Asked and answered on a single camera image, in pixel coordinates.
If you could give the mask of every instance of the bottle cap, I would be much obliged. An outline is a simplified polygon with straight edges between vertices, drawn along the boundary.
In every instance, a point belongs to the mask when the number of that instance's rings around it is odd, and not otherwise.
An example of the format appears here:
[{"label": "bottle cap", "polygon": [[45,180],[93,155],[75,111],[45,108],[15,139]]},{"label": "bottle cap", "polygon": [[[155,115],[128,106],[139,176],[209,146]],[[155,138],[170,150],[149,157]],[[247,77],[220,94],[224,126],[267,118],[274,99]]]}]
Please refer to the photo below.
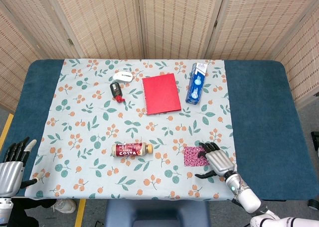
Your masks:
[{"label": "bottle cap", "polygon": [[120,95],[115,96],[115,100],[116,100],[118,103],[121,103],[121,102],[124,102],[124,101],[125,101],[125,99],[122,99],[122,96],[120,96]]},{"label": "bottle cap", "polygon": [[153,145],[148,144],[148,153],[152,154],[153,153]]}]

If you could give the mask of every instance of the woven panel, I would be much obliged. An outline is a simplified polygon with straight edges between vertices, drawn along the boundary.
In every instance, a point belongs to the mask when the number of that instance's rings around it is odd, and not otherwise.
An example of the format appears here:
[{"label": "woven panel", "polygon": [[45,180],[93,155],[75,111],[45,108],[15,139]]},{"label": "woven panel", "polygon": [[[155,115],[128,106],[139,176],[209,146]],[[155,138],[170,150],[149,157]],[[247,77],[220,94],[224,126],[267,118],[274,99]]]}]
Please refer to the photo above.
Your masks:
[{"label": "woven panel", "polygon": [[198,59],[207,47],[217,0],[143,0],[150,59]]},{"label": "woven panel", "polygon": [[230,0],[212,59],[266,59],[312,0]]},{"label": "woven panel", "polygon": [[295,101],[319,87],[319,6],[293,34],[275,60],[285,66]]},{"label": "woven panel", "polygon": [[73,57],[41,0],[2,0],[25,25],[44,51],[54,59]]},{"label": "woven panel", "polygon": [[58,2],[86,57],[143,57],[135,0]]},{"label": "woven panel", "polygon": [[15,111],[29,65],[40,55],[0,9],[0,104]]}]

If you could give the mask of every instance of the spiral binding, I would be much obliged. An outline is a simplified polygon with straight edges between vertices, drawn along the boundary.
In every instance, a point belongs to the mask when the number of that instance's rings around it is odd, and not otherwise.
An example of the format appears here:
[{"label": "spiral binding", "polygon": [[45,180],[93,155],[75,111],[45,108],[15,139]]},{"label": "spiral binding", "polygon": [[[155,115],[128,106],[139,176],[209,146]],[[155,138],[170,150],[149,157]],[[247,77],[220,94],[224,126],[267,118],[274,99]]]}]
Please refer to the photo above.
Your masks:
[{"label": "spiral binding", "polygon": [[142,79],[142,90],[143,90],[143,98],[144,98],[144,108],[146,110],[146,114],[148,113],[148,106],[147,106],[147,103],[146,103],[146,97],[145,97],[145,90],[144,90],[144,81]]}]

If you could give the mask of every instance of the floral tablecloth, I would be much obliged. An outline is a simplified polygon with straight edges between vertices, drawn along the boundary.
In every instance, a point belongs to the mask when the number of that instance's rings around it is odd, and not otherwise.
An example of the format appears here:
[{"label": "floral tablecloth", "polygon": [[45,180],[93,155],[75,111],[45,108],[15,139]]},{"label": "floral tablecloth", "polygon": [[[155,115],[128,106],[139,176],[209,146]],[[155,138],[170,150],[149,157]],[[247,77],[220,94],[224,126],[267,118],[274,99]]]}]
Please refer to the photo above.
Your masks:
[{"label": "floral tablecloth", "polygon": [[[185,102],[193,63],[208,64],[200,103]],[[112,99],[118,71],[134,79],[121,83],[126,102]],[[174,73],[182,110],[146,115],[142,78]],[[231,111],[222,60],[66,59],[57,83],[27,188],[31,198],[162,200],[231,199],[222,177],[198,179],[209,166],[186,167],[183,148],[216,142],[235,163]],[[153,154],[114,158],[114,143],[146,142]]]}]

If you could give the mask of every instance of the chair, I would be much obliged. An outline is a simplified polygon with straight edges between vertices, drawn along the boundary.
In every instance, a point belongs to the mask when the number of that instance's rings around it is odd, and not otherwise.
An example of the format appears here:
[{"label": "chair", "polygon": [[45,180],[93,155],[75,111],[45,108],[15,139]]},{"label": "chair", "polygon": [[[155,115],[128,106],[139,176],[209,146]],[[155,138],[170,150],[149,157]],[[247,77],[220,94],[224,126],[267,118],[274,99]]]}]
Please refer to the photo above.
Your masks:
[{"label": "chair", "polygon": [[108,200],[106,227],[210,227],[208,202]]}]

